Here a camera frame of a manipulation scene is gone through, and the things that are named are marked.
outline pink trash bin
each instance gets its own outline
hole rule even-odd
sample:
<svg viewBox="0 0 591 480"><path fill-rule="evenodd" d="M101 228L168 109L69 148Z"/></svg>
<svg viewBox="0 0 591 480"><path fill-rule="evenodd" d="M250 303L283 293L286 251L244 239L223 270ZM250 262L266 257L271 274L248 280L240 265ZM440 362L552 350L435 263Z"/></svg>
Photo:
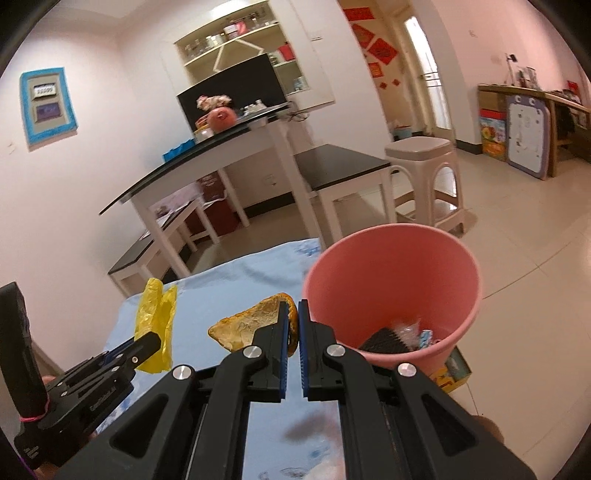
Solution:
<svg viewBox="0 0 591 480"><path fill-rule="evenodd" d="M395 320L421 317L441 342L385 355L359 351L389 369L403 362L431 375L443 366L474 321L482 298L476 258L453 235L424 225L380 225L335 243L304 282L310 316L357 348Z"/></svg>

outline metal bolt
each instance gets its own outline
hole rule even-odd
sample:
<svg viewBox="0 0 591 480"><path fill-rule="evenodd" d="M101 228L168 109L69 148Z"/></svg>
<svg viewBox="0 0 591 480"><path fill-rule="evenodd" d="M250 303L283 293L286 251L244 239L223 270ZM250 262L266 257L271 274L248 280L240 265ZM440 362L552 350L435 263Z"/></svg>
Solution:
<svg viewBox="0 0 591 480"><path fill-rule="evenodd" d="M179 365L173 370L173 377L177 380L186 380L191 376L191 367L187 365Z"/></svg>
<svg viewBox="0 0 591 480"><path fill-rule="evenodd" d="M330 356L343 356L345 354L345 347L335 343L326 347L326 353Z"/></svg>
<svg viewBox="0 0 591 480"><path fill-rule="evenodd" d="M262 355L261 347L256 345L247 346L242 353L246 358L259 358Z"/></svg>
<svg viewBox="0 0 591 480"><path fill-rule="evenodd" d="M398 373L403 377L414 377L417 374L417 367L413 364L400 364Z"/></svg>

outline beige plastic stool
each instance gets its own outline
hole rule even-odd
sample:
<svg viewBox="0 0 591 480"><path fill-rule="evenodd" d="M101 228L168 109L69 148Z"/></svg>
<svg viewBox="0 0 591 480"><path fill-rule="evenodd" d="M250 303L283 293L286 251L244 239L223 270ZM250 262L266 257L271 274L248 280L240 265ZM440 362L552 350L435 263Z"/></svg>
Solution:
<svg viewBox="0 0 591 480"><path fill-rule="evenodd" d="M386 158L392 167L408 176L413 191L395 200L396 206L415 201L414 214L402 215L406 220L422 223L449 231L464 224L464 200L460 168L454 147L449 140L434 137L412 137L390 143L386 147ZM435 178L443 167L449 167L456 181L456 194L453 197L435 189ZM443 200L457 207L443 219L436 219L435 200Z"/></svg>

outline yellow crumpled bag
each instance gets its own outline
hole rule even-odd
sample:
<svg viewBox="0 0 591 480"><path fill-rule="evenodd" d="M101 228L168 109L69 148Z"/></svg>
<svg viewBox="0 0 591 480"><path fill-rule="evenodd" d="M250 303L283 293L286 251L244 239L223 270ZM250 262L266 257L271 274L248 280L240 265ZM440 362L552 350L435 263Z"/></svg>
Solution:
<svg viewBox="0 0 591 480"><path fill-rule="evenodd" d="M172 338L173 318L177 310L177 286L170 287L164 294L163 287L157 278L148 280L135 316L134 340L148 332L155 332L162 342L160 350L137 368L149 374L159 374L173 367Z"/></svg>

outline television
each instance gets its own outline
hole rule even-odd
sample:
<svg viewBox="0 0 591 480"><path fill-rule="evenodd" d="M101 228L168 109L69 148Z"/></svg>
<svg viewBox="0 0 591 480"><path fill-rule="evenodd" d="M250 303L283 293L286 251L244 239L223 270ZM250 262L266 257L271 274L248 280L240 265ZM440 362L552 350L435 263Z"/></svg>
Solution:
<svg viewBox="0 0 591 480"><path fill-rule="evenodd" d="M197 99L201 95L228 95L233 109L244 108L257 100L262 100L266 106L287 101L275 69L265 54L222 70L177 96L192 130L195 130L197 120L207 113L197 108Z"/></svg>

